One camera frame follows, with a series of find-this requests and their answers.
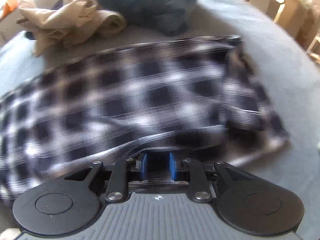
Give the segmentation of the dark plaid shirt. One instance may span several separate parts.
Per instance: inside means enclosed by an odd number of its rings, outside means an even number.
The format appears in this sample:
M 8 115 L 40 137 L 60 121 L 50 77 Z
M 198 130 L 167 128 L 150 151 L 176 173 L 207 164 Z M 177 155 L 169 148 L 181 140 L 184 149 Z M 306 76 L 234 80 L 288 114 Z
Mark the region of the dark plaid shirt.
M 240 36 L 113 48 L 1 97 L 1 202 L 81 164 L 142 149 L 276 151 L 289 135 Z

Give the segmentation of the beige trousers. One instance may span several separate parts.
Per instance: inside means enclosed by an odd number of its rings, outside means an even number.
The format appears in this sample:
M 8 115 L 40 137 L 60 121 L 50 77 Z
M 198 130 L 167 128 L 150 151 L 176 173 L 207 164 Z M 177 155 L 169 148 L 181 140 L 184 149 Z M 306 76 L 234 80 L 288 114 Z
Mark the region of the beige trousers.
M 59 9 L 38 8 L 32 0 L 19 0 L 18 11 L 22 17 L 16 23 L 36 40 L 35 56 L 58 43 L 71 47 L 95 34 L 108 38 L 127 26 L 121 13 L 101 9 L 98 0 L 62 0 Z

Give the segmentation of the blue denim jeans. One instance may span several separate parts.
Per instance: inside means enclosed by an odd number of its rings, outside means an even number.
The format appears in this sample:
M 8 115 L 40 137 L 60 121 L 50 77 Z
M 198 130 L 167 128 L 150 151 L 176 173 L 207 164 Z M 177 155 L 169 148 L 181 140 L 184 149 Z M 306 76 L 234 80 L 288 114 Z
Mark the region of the blue denim jeans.
M 131 24 L 176 36 L 188 29 L 196 0 L 99 0 L 99 3 L 105 9 L 121 13 Z

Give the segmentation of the orange object on windowsill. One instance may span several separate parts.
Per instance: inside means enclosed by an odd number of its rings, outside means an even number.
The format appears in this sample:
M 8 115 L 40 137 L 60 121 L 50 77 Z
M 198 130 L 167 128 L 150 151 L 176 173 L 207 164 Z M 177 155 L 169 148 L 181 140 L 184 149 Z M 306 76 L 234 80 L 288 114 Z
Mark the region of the orange object on windowsill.
M 3 9 L 1 10 L 1 19 L 6 18 L 10 13 L 15 11 L 18 7 L 18 0 L 7 0 Z

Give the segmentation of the cardboard boxes by wall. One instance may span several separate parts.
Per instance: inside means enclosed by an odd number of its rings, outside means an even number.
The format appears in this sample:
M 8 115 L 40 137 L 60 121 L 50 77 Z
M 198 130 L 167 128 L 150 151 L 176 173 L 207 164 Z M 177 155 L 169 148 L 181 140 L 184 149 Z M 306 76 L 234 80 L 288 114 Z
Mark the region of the cardboard boxes by wall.
M 247 0 L 282 27 L 319 64 L 319 0 Z

